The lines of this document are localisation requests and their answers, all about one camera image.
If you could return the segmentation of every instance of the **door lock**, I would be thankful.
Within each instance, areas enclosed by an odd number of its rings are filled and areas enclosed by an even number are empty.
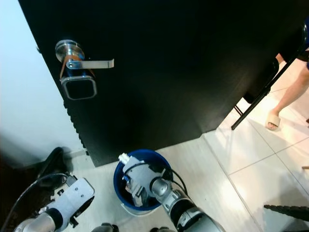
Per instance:
[[[63,63],[60,82],[67,97],[71,100],[93,98],[97,94],[95,76],[91,69],[114,67],[112,60],[84,60],[81,46],[73,40],[61,40],[56,44],[56,57]]]

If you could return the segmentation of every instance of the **black metal frame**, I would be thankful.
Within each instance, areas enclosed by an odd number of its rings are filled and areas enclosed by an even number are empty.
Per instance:
[[[237,111],[237,113],[240,115],[240,118],[231,126],[232,130],[235,130],[235,128],[245,119],[245,117],[260,103],[260,101],[269,93],[270,88],[272,85],[281,77],[281,75],[287,70],[287,68],[293,63],[293,61],[297,58],[297,56],[305,50],[305,42],[307,39],[307,27],[306,25],[303,26],[303,41],[301,46],[297,49],[297,51],[293,54],[292,58],[287,61],[285,66],[275,75],[274,78],[272,78],[263,88],[261,93],[254,99],[252,104],[249,106],[249,108],[242,112],[237,105],[234,106],[234,109]]]

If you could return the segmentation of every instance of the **blue bucket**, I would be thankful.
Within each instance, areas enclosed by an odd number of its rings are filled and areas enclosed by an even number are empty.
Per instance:
[[[168,168],[170,168],[169,163],[163,156],[149,149],[135,150],[135,151],[128,153],[128,156],[134,156],[138,160],[143,160],[145,162],[155,163],[159,166],[167,166]],[[137,207],[134,205],[131,194],[128,193],[125,189],[126,182],[122,180],[122,177],[124,176],[124,173],[122,171],[123,167],[124,167],[124,164],[119,162],[115,169],[114,178],[113,178],[115,192],[118,198],[120,199],[120,201],[123,203],[123,205],[133,209],[134,211],[148,211],[148,212],[159,207],[161,204],[155,198],[149,201],[148,207]]]

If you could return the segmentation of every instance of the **slipper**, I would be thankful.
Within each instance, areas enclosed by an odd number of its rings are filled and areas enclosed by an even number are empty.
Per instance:
[[[266,122],[265,122],[265,127],[269,130],[272,130],[272,131],[275,131],[276,129],[279,128],[279,125],[280,125],[280,118],[276,115],[273,115],[273,114],[268,114],[267,116],[267,119],[266,119]],[[269,128],[268,127],[268,124],[271,123],[271,124],[274,124],[276,126],[276,128]]]

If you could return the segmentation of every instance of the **tile floor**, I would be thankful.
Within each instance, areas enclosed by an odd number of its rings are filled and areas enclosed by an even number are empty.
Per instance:
[[[268,110],[297,77],[301,65],[295,62],[235,131],[230,126],[238,115],[232,111],[217,130],[158,151],[183,177],[195,203],[227,232],[309,230],[303,221],[263,208],[264,204],[309,206],[309,171],[301,169],[309,166],[309,124],[291,105],[282,111],[277,132],[264,127]],[[239,107],[248,105],[241,100]],[[87,156],[70,160],[73,173],[85,177],[96,190],[74,231],[90,232],[103,222],[117,224],[121,232],[173,228],[162,208],[133,217],[121,207],[112,184],[116,165],[95,168]]]

